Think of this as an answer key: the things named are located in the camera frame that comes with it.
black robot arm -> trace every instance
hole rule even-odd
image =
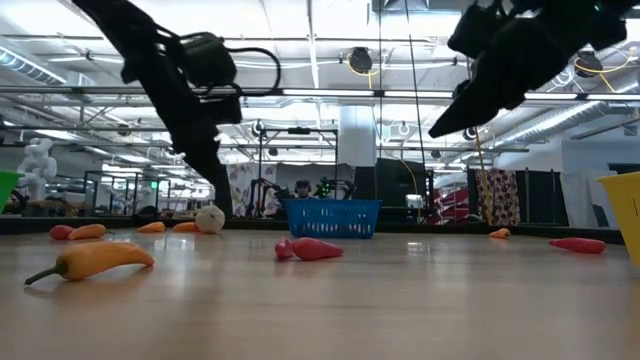
[[[210,33],[178,36],[156,24],[127,0],[73,0],[105,34],[124,58],[122,80],[139,81],[171,134],[173,148],[216,190],[216,205],[232,215],[226,168],[218,159],[217,125],[242,120],[242,89],[234,83],[237,69],[231,52],[263,49],[227,49]],[[263,96],[270,91],[251,94]]]
[[[626,39],[623,16],[639,0],[512,0],[483,11],[474,4],[460,19],[449,47],[474,58],[471,79],[454,91],[454,101],[429,130],[434,138],[482,125],[500,109],[514,109],[561,72],[574,54],[591,44],[601,50]],[[537,10],[533,18],[515,17]]]

wooden table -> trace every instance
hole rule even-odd
[[[0,239],[0,359],[640,357],[640,271],[622,247],[376,235],[345,256],[276,263],[284,233],[109,235],[156,258],[90,281],[23,287],[64,245]]]

blue plastic basket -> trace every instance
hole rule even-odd
[[[380,209],[377,200],[287,200],[284,205],[295,237],[368,239]]]

humanoid robot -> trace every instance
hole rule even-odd
[[[26,187],[31,200],[44,200],[47,181],[58,173],[56,159],[49,156],[52,146],[50,139],[35,138],[24,148],[25,158],[18,166],[18,173],[24,176],[18,187]]]

carrot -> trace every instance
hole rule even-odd
[[[162,221],[156,221],[138,228],[138,232],[140,233],[164,232],[164,230],[165,230],[165,226]]]
[[[173,232],[197,232],[197,231],[198,231],[198,228],[196,227],[196,223],[193,221],[176,224],[173,227]]]
[[[99,239],[107,233],[102,224],[81,226],[69,234],[69,240]]]
[[[489,234],[489,237],[496,239],[507,239],[509,236],[511,236],[511,231],[507,228],[502,228]]]
[[[53,274],[69,281],[83,280],[120,265],[153,265],[154,260],[141,247],[131,243],[94,242],[69,247],[56,259],[52,268],[25,280],[25,285]]]

